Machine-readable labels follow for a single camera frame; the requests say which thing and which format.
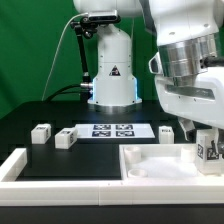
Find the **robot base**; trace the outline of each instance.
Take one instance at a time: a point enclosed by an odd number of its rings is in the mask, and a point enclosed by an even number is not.
[[[130,111],[139,110],[142,108],[142,99],[138,98],[135,103],[127,106],[104,106],[93,103],[92,99],[88,100],[90,110],[102,112],[106,114],[122,114]]]

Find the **white plastic tray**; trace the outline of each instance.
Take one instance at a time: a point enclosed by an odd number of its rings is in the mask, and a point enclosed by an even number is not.
[[[137,146],[141,161],[127,164],[124,150],[130,145],[120,145],[120,181],[15,182],[26,164],[26,150],[15,150],[0,167],[0,206],[224,203],[223,175],[202,175],[180,159],[183,146],[194,150],[196,145]],[[133,168],[148,176],[128,177]]]

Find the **black label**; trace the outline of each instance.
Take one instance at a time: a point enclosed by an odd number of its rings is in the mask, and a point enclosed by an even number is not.
[[[133,131],[116,131],[117,137],[134,137],[135,133]]]
[[[46,127],[37,127],[36,130],[44,130]]]
[[[203,159],[204,148],[198,144],[198,156]]]
[[[110,136],[111,136],[110,131],[93,131],[92,133],[92,137],[103,138],[103,137],[110,137]]]
[[[208,148],[207,150],[207,160],[218,160],[219,154],[216,153],[214,148]]]
[[[116,124],[116,129],[117,130],[132,130],[133,125],[131,125],[131,124]]]
[[[70,135],[70,144],[74,141],[74,135],[73,133]]]
[[[121,76],[117,66],[115,65],[114,68],[112,69],[110,76]]]
[[[95,124],[93,130],[110,130],[111,125],[109,124]]]
[[[46,138],[49,137],[48,129],[46,130]]]
[[[68,134],[70,134],[71,132],[70,131],[62,131],[61,132],[61,134],[63,134],[63,135],[68,135]]]
[[[169,129],[163,129],[162,132],[171,132]]]

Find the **black cable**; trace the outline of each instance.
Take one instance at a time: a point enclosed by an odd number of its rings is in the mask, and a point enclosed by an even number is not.
[[[85,53],[83,38],[81,34],[77,34],[77,40],[79,44],[79,53],[81,57],[82,71],[83,71],[83,74],[85,74],[85,73],[88,73],[88,65],[86,60],[86,53]]]
[[[59,93],[58,95],[62,95],[62,94],[71,94],[71,93],[82,93],[82,91],[62,92],[62,93]]]
[[[206,67],[224,67],[224,57],[207,57],[204,59]]]
[[[57,92],[50,95],[45,101],[50,102],[55,96],[61,94],[63,91],[65,91],[67,89],[77,88],[77,87],[80,87],[80,85],[79,84],[73,84],[73,85],[65,86],[65,87],[59,89]]]

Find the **warning label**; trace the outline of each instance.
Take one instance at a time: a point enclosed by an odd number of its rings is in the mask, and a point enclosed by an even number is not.
[[[112,69],[110,76],[121,76],[117,66],[115,65],[114,68]]]
[[[203,147],[198,144],[198,156],[203,159]]]

